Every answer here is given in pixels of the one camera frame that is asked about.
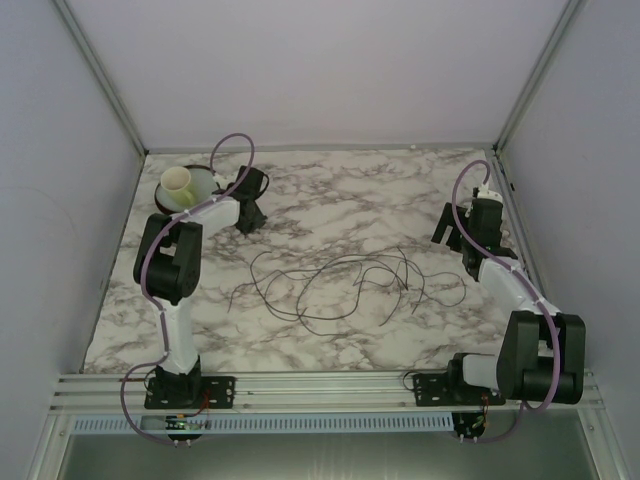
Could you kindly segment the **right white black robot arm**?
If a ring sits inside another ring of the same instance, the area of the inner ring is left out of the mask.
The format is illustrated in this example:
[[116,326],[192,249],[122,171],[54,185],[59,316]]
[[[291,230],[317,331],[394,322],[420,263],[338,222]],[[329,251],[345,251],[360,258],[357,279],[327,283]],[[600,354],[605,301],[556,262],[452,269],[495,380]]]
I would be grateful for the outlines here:
[[501,245],[502,202],[474,198],[445,204],[431,241],[462,255],[468,275],[493,296],[508,323],[500,352],[459,353],[449,362],[453,386],[484,388],[509,400],[578,403],[583,394],[586,326],[561,312],[531,284],[515,252]]

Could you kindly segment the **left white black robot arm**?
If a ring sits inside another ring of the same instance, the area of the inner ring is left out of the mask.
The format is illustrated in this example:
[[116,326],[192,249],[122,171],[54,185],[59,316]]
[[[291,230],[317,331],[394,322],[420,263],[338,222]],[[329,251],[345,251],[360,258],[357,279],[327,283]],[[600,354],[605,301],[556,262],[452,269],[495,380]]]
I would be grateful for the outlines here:
[[193,339],[190,305],[200,280],[203,240],[228,227],[245,235],[262,228],[266,215],[257,201],[269,184],[266,173],[242,166],[229,187],[211,191],[202,203],[147,219],[133,276],[160,310],[162,357],[147,387],[150,402],[186,406],[207,391]]

